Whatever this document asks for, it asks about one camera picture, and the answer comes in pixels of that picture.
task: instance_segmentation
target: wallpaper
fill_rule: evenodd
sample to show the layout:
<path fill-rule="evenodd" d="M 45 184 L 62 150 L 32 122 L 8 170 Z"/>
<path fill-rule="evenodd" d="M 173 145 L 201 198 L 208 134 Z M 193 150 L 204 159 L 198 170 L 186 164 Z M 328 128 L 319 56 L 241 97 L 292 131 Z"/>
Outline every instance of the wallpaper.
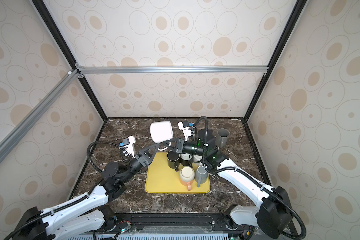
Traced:
<path fill-rule="evenodd" d="M 68 69 L 33 7 L 0 1 L 0 142 Z"/>
<path fill-rule="evenodd" d="M 263 73 L 86 76 L 108 117 L 242 117 Z"/>
<path fill-rule="evenodd" d="M 48 0 L 82 66 L 267 65 L 295 0 Z"/>
<path fill-rule="evenodd" d="M 310 2 L 249 124 L 307 239 L 360 240 L 360 0 Z"/>
<path fill-rule="evenodd" d="M 75 80 L 0 164 L 0 240 L 27 209 L 67 200 L 101 125 Z"/>

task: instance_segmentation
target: pink mug handle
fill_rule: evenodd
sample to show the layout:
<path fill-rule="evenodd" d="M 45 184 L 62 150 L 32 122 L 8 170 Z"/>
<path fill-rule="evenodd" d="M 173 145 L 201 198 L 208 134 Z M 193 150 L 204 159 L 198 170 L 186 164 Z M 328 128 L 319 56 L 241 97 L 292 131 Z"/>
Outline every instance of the pink mug handle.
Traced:
<path fill-rule="evenodd" d="M 188 186 L 188 191 L 192 190 L 192 187 L 191 187 L 191 183 L 190 183 L 190 182 L 187 182 L 187 186 Z"/>

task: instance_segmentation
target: marble countertop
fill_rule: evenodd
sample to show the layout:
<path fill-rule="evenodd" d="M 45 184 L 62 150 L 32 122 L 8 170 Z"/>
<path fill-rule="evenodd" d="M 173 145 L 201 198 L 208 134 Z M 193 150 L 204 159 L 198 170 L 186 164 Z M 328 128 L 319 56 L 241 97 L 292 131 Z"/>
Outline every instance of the marble countertop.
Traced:
<path fill-rule="evenodd" d="M 182 137 L 183 132 L 178 129 L 177 123 L 185 119 L 165 118 L 136 118 L 136 119 L 109 119 L 101 133 L 101 141 L 120 143 L 122 139 L 131 135 L 135 136 L 135 149 L 153 144 L 149 127 L 152 122 L 170 121 L 173 127 L 174 137 Z M 239 167 L 243 168 L 252 176 L 261 179 L 254 156 L 245 134 L 240 119 L 210 118 L 209 128 L 214 135 L 219 128 L 226 128 L 230 132 L 227 144 L 221 149 Z M 198 129 L 204 128 L 204 122 L 198 124 Z M 98 144 L 93 159 L 103 169 L 108 162 L 122 162 L 119 149 L 105 144 Z M 145 191 L 145 180 L 148 168 L 136 174 L 126 183 L 127 190 L 118 199 L 109 203 L 114 212 L 118 213 L 186 213 L 186 212 L 218 212 L 218 208 L 224 212 L 232 204 L 242 206 L 254 206 L 254 203 L 234 185 L 227 180 L 210 175 L 211 190 L 207 194 L 149 194 Z M 88 191 L 92 185 L 101 180 L 100 173 L 96 172 L 91 164 L 88 164 L 84 175 L 79 183 L 75 195 Z"/>

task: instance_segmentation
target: yellow tray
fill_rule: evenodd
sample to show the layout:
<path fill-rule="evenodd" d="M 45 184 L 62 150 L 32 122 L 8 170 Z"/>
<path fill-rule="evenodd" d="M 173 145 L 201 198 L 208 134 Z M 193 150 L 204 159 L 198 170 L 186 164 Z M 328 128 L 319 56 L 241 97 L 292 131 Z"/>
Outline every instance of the yellow tray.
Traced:
<path fill-rule="evenodd" d="M 193 170 L 197 170 L 197 165 L 193 164 Z M 167 153 L 158 152 L 154 160 L 148 167 L 147 181 L 145 190 L 148 193 L 207 193 L 211 189 L 209 176 L 207 181 L 197 187 L 197 182 L 193 181 L 192 190 L 180 183 L 179 172 L 168 167 Z"/>

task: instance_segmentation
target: silver horizontal bar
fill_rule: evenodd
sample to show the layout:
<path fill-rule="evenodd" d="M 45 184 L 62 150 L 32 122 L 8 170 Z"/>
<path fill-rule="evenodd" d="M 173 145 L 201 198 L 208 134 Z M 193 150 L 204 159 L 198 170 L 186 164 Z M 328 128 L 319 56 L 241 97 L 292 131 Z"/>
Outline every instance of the silver horizontal bar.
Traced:
<path fill-rule="evenodd" d="M 77 79 L 77 70 L 71 70 L 40 102 L 32 111 L 20 122 L 1 142 L 0 142 L 0 163 L 21 141 L 25 134 L 43 116 L 49 107 L 56 101 L 62 92 L 74 79 Z"/>
<path fill-rule="evenodd" d="M 265 73 L 266 65 L 251 66 L 174 66 L 174 67 L 80 67 L 83 74 L 101 73 Z"/>

